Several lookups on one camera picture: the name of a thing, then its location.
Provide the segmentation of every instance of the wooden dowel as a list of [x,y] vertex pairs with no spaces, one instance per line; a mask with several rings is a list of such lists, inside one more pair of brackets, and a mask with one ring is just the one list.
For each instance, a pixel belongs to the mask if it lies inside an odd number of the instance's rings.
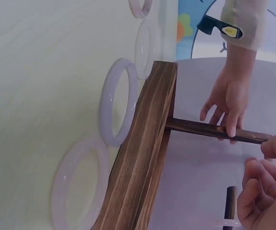
[[241,142],[248,142],[253,144],[262,144],[269,140],[271,135],[264,133],[256,133],[246,130],[237,129],[236,135],[230,138],[226,132],[226,128],[222,126],[214,126],[206,123],[181,120],[177,118],[168,118],[166,122],[166,129],[203,135],[207,137],[231,139]]
[[[237,187],[231,186],[227,188],[226,206],[224,219],[235,219],[235,210],[237,202]],[[224,226],[223,230],[232,230],[233,227]]]

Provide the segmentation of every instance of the sleeve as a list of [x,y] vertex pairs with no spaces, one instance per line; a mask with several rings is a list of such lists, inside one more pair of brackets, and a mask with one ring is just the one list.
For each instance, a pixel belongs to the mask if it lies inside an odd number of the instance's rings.
[[266,30],[266,11],[269,0],[225,0],[221,21],[239,27],[243,36],[235,39],[221,34],[230,44],[257,51]]

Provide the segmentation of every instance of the plastic hoop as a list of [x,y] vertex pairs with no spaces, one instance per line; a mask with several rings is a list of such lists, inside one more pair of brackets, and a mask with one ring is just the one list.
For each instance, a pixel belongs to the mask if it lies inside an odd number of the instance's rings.
[[[128,102],[125,118],[116,135],[112,133],[112,106],[115,91],[123,70],[126,69],[129,79]],[[138,74],[136,66],[128,59],[118,59],[111,67],[100,99],[100,131],[107,145],[119,147],[127,138],[132,126],[134,111],[138,98]]]
[[66,218],[66,199],[70,188],[70,182],[78,163],[86,156],[86,153],[91,148],[97,150],[99,158],[99,177],[91,207],[87,215],[81,221],[79,229],[91,229],[99,215],[108,187],[110,158],[107,146],[101,138],[84,139],[76,143],[61,161],[54,180],[51,197],[51,212],[56,230],[69,230]]
[[135,18],[144,19],[148,16],[153,0],[145,0],[141,9],[139,0],[129,0],[129,6]]
[[[134,63],[137,68],[138,77],[139,79],[145,80],[149,77],[153,63],[155,60],[155,27],[154,25],[148,21],[147,19],[144,19],[141,23],[137,38],[136,38],[136,47],[135,47],[135,54],[134,54]],[[146,43],[149,43],[148,48],[148,56],[147,56],[147,62],[145,68],[143,67],[143,56],[145,52]]]

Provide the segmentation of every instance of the cartoon picture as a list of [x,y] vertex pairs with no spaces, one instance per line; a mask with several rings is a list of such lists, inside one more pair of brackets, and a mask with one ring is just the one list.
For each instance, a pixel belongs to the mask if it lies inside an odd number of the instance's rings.
[[[267,11],[267,32],[260,51],[276,54],[276,1],[273,2]],[[196,28],[205,14],[220,19],[224,3],[225,0],[179,0],[177,60],[226,56],[226,42],[218,29],[207,35]]]

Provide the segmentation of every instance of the hand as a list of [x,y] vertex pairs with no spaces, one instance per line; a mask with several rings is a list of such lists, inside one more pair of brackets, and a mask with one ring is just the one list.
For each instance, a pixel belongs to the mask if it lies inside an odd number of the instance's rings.
[[[276,136],[261,145],[265,157],[276,158]],[[247,230],[276,230],[276,166],[267,160],[245,162],[238,217]]]
[[204,121],[208,111],[216,105],[217,108],[210,124],[217,125],[223,116],[221,126],[226,127],[228,135],[235,136],[236,128],[243,128],[243,116],[248,105],[250,76],[237,75],[232,70],[224,68],[217,78],[209,99],[201,109],[200,119]]

